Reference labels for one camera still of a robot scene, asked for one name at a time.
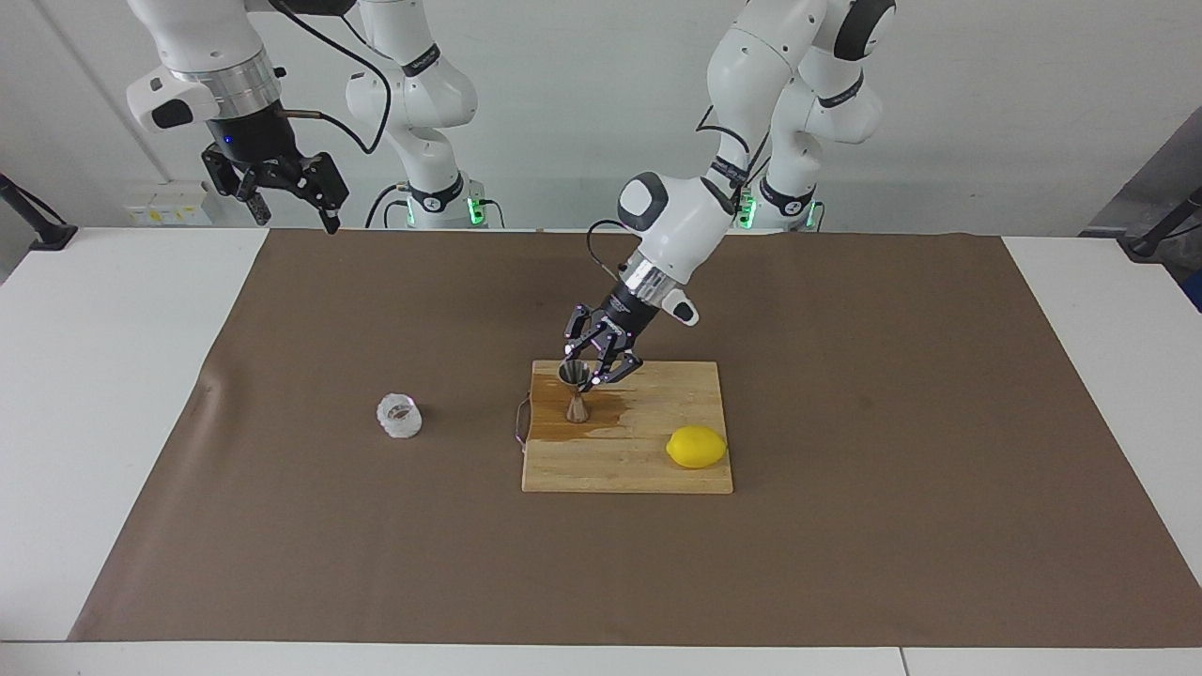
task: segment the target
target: lemon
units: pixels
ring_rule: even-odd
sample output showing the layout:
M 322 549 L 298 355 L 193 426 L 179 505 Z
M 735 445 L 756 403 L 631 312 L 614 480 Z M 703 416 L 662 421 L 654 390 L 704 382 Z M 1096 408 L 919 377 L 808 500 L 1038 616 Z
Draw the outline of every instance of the lemon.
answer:
M 672 433 L 667 451 L 680 467 L 702 469 L 722 459 L 726 441 L 708 427 L 690 425 Z

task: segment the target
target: green led light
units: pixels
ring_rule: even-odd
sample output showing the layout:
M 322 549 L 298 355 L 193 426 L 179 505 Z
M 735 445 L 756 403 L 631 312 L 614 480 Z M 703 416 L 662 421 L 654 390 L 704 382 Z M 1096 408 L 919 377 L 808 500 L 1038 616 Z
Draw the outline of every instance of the green led light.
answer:
M 471 214 L 472 225 L 484 223 L 484 209 L 481 207 L 480 200 L 468 197 L 468 213 Z
M 756 207 L 755 195 L 750 190 L 743 190 L 739 196 L 739 227 L 751 230 L 751 224 L 755 223 Z
M 810 212 L 805 217 L 805 225 L 802 226 L 802 232 L 819 232 L 822 230 L 823 217 L 826 217 L 826 204 L 822 202 L 813 202 L 810 204 Z

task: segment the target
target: white wall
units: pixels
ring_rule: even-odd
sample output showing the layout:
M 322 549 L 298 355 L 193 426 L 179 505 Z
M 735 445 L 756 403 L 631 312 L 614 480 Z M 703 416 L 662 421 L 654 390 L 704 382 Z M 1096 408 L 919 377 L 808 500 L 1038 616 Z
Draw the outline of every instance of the white wall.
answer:
M 150 136 L 127 121 L 125 85 L 156 61 L 124 0 L 8 2 L 5 171 L 85 225 L 120 224 L 117 196 L 131 183 L 204 178 L 203 128 Z M 706 64 L 742 6 L 428 0 L 445 54 L 481 94 L 477 119 L 450 134 L 463 166 L 511 226 L 537 227 L 612 215 L 639 171 L 696 174 L 716 146 L 691 131 L 708 102 Z M 290 70 L 285 103 L 349 118 L 343 89 L 361 69 L 282 17 L 254 20 Z M 317 23 L 349 43 L 337 20 Z M 902 0 L 895 25 L 868 64 L 881 131 L 828 148 L 828 230 L 1076 233 L 1202 103 L 1192 1 Z M 363 158 L 321 123 L 296 125 L 303 150 L 332 152 L 346 174 L 347 223 L 401 178 L 387 148 Z M 308 207 L 270 201 L 275 225 L 316 226 Z

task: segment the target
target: wooden cutting board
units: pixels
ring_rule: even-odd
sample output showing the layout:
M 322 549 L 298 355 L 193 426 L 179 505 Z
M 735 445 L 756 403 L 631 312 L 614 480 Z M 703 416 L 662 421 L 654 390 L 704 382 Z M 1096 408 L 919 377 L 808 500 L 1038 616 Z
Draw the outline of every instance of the wooden cutting board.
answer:
M 536 361 L 530 376 L 530 433 L 522 490 L 528 493 L 730 494 L 730 453 L 706 469 L 684 469 L 665 445 L 686 425 L 726 438 L 714 362 L 648 362 L 617 385 L 584 396 L 589 421 L 567 422 L 570 389 L 558 361 Z

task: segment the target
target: metal jigger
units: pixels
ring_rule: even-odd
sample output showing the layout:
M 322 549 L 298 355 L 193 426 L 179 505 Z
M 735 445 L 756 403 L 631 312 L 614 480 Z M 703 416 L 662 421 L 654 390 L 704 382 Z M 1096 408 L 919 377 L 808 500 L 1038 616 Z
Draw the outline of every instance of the metal jigger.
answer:
M 581 360 L 567 360 L 559 364 L 559 380 L 572 390 L 572 402 L 567 404 L 567 422 L 588 422 L 589 409 L 581 397 L 581 386 L 589 381 L 589 366 Z

